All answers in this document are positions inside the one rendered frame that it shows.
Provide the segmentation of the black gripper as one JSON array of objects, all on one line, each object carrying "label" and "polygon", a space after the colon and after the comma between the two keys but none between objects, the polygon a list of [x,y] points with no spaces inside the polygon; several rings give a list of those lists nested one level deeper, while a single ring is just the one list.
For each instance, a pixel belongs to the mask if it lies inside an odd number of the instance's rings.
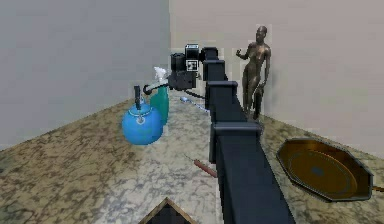
[{"label": "black gripper", "polygon": [[154,89],[169,85],[177,91],[196,87],[197,61],[187,59],[184,53],[174,53],[171,58],[171,74],[167,81],[159,81],[143,87],[143,92],[150,95]]}]

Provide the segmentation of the green spray bottle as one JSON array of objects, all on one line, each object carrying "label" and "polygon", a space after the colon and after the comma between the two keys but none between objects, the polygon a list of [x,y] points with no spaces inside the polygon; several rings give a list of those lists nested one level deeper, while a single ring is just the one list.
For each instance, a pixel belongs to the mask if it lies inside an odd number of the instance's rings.
[{"label": "green spray bottle", "polygon": [[159,111],[162,125],[165,125],[169,113],[168,87],[165,84],[167,70],[161,67],[155,67],[154,70],[155,77],[160,82],[160,86],[157,88],[157,93],[151,97],[150,104]]}]

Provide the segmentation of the blue and silver spoon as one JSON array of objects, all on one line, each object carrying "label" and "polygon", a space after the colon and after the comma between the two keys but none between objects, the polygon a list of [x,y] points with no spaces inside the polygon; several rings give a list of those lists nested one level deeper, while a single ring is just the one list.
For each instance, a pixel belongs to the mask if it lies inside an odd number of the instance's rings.
[{"label": "blue and silver spoon", "polygon": [[182,97],[180,97],[179,99],[180,99],[181,102],[192,104],[192,105],[194,105],[196,108],[198,108],[198,109],[200,109],[200,110],[202,110],[202,111],[204,111],[204,112],[206,112],[206,113],[209,113],[209,112],[210,112],[210,110],[208,110],[208,109],[206,109],[205,107],[203,107],[203,106],[201,106],[201,105],[195,103],[194,101],[190,100],[190,99],[187,98],[187,97],[182,96]]}]

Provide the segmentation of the blue round kettle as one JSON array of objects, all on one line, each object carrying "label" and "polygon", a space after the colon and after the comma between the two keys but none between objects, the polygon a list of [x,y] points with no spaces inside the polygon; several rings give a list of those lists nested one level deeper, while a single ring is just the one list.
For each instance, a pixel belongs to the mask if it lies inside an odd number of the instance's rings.
[{"label": "blue round kettle", "polygon": [[134,104],[122,118],[123,135],[132,145],[150,145],[163,134],[162,117],[156,108],[146,103],[139,85],[134,87],[134,96]]}]

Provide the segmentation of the red-brown pencil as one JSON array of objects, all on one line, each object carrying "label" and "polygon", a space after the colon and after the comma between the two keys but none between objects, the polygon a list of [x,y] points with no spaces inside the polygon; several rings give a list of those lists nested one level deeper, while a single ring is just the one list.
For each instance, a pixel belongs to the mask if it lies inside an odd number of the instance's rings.
[{"label": "red-brown pencil", "polygon": [[209,174],[213,178],[217,178],[217,172],[215,170],[213,170],[212,168],[208,167],[207,165],[205,165],[204,163],[202,163],[198,159],[192,159],[189,156],[187,156],[186,154],[184,154],[184,155],[185,155],[186,158],[191,160],[195,166],[197,166],[198,168],[200,168],[201,170],[203,170],[204,172],[206,172],[207,174]]}]

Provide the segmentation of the bronze human figure statue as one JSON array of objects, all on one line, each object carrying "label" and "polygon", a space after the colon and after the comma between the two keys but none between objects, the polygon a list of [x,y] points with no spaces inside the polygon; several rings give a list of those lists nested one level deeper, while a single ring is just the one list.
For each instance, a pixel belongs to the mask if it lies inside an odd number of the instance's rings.
[{"label": "bronze human figure statue", "polygon": [[254,108],[254,120],[259,118],[264,87],[270,73],[271,48],[265,43],[267,32],[266,26],[260,26],[256,31],[256,40],[248,45],[246,52],[236,51],[237,57],[249,60],[242,76],[243,110],[249,114]]}]

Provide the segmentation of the dark brown-edged triangular object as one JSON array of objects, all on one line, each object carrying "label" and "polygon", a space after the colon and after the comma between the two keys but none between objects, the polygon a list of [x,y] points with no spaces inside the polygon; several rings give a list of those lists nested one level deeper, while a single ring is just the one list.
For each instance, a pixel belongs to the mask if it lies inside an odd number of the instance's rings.
[{"label": "dark brown-edged triangular object", "polygon": [[166,197],[138,224],[198,224],[171,199]]}]

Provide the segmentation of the golden octagonal pan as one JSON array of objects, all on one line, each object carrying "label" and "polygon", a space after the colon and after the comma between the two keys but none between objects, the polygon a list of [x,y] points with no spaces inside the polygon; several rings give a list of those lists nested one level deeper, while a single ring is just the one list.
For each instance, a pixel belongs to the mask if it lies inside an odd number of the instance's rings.
[{"label": "golden octagonal pan", "polygon": [[359,159],[323,140],[286,139],[276,157],[294,185],[326,202],[365,201],[373,191],[384,193]]}]

